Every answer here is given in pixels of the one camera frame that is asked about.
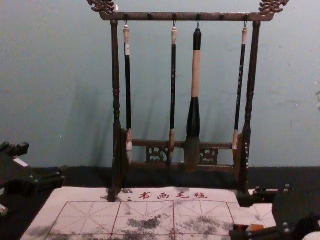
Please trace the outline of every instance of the brush bristles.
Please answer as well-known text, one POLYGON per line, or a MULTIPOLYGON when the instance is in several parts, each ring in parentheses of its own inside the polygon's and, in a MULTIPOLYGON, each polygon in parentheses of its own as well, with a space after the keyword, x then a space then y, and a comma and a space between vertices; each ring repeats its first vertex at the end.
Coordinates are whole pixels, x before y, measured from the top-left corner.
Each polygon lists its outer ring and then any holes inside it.
POLYGON ((200 138, 198 136, 187 136, 184 143, 184 167, 187 173, 192 173, 197 169, 200 151, 200 138))

